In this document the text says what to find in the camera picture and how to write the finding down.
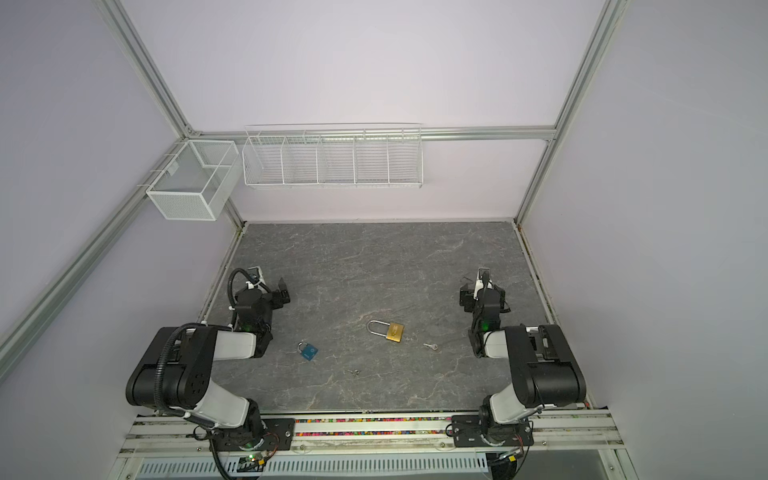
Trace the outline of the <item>brass padlock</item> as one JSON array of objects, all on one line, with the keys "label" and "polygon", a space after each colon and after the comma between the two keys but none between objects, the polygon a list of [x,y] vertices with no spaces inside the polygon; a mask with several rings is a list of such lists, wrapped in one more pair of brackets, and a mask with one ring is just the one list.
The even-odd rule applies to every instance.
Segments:
[{"label": "brass padlock", "polygon": [[377,337],[388,341],[400,343],[404,334],[404,326],[399,323],[370,320],[366,323],[366,330]]}]

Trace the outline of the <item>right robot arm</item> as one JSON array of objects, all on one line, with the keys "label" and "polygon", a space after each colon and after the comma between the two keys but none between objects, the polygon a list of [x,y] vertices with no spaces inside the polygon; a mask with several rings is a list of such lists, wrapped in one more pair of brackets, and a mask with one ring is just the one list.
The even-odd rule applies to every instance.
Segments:
[{"label": "right robot arm", "polygon": [[511,308],[489,270],[480,269],[474,284],[460,288],[459,305],[472,315],[468,338],[473,354],[505,360],[510,384],[487,396],[476,416],[454,418],[456,445],[526,447],[532,443],[531,416],[548,406],[586,400],[586,381],[562,329],[554,324],[503,326],[501,316]]}]

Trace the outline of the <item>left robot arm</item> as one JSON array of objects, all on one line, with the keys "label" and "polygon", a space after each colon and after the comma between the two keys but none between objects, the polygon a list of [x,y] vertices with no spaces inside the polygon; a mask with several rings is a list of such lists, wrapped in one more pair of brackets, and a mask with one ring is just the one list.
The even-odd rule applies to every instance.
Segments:
[{"label": "left robot arm", "polygon": [[272,288],[262,270],[234,269],[226,284],[231,319],[163,327],[126,385],[127,402],[174,417],[203,431],[193,438],[215,452],[262,452],[290,447],[293,427],[263,419],[257,402],[211,379],[216,362],[261,358],[273,340],[273,313],[291,302],[284,279]]}]

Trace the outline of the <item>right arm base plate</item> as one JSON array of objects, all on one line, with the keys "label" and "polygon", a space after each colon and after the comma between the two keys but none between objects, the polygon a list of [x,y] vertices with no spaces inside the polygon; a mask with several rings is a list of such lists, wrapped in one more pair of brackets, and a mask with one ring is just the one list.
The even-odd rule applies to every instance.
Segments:
[{"label": "right arm base plate", "polygon": [[496,424],[477,413],[453,415],[446,427],[446,435],[459,448],[528,447],[534,444],[530,425]]}]

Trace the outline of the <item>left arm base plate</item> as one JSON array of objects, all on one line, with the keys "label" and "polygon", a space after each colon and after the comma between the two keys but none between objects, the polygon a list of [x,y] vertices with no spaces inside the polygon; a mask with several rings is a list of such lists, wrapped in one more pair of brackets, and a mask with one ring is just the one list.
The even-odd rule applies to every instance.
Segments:
[{"label": "left arm base plate", "polygon": [[294,417],[266,418],[252,432],[245,426],[215,430],[210,440],[219,452],[287,451],[294,438]]}]

